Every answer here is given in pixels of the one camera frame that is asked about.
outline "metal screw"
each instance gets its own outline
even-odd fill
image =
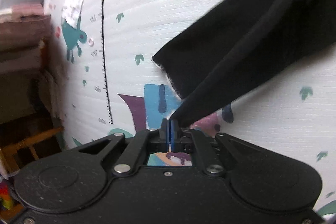
[[[313,224],[313,222],[310,219],[305,219],[302,224]]]
[[[224,168],[218,164],[211,164],[207,167],[207,171],[211,174],[217,174],[219,172],[222,172]]]
[[[131,167],[127,164],[118,164],[114,167],[114,170],[117,173],[126,173],[128,171],[130,171]]]
[[[167,171],[167,172],[164,172],[164,175],[166,177],[171,177],[173,175],[173,172]]]
[[[35,220],[30,217],[27,217],[23,220],[23,224],[35,224]]]

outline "wooden furniture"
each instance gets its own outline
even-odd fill
[[[53,128],[41,133],[38,133],[34,136],[25,138],[24,140],[15,143],[15,144],[10,144],[5,147],[0,148],[0,157],[3,160],[3,163],[7,170],[9,172],[13,172],[16,170],[19,170],[19,166],[16,163],[16,160],[14,158],[14,155],[17,154],[17,152],[20,149],[28,147],[29,150],[31,151],[31,154],[33,155],[35,160],[38,160],[39,157],[33,147],[34,144],[37,144],[39,142],[42,142],[48,138],[51,138],[52,136],[56,135],[57,133],[60,133],[63,131],[63,127],[58,127],[58,128]]]
[[[0,218],[7,222],[8,220],[15,217],[22,209],[23,206],[19,203],[15,205],[11,210],[2,210],[0,212]]]

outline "teal cartoon animal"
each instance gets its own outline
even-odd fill
[[[71,58],[71,63],[75,62],[74,58],[74,48],[77,47],[78,49],[78,56],[82,55],[82,49],[78,45],[78,41],[80,43],[85,43],[87,40],[87,35],[80,29],[81,25],[81,17],[79,17],[77,22],[77,28],[74,29],[70,26],[65,20],[62,22],[62,32],[65,43],[67,44],[67,60],[69,61]]]
[[[75,62],[73,50],[75,47],[78,49],[78,56],[82,55],[82,49],[78,45],[80,43],[85,43],[87,41],[87,35],[81,30],[81,17],[79,17],[77,22],[77,28],[70,26],[66,20],[62,19],[62,33],[67,44],[67,60],[71,60],[71,63]]]
[[[329,192],[328,194],[326,194],[325,198],[330,198],[334,194],[335,194],[335,191]]]

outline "black cloth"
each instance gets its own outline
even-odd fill
[[[187,127],[336,40],[336,0],[224,0],[154,56]]]

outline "blue shape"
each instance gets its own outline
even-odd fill
[[[181,100],[177,98],[169,86],[164,86],[164,98],[166,101],[166,111],[159,112],[160,88],[161,85],[146,84],[144,87],[144,99],[149,128],[160,128],[162,119],[170,115],[180,106]]]
[[[332,195],[334,195],[335,194],[335,191],[332,191],[332,192],[330,192],[330,193],[328,193],[326,196],[325,196],[325,198],[330,198]]]
[[[231,103],[222,108],[222,118],[225,122],[233,123],[234,117],[231,110]]]
[[[170,126],[171,126],[171,134],[169,136],[169,142],[170,142],[170,145],[171,145],[171,151],[174,151],[174,149],[175,149],[175,142],[174,142],[174,135],[173,135],[173,128],[175,128],[175,121],[174,120],[172,120],[170,122]]]

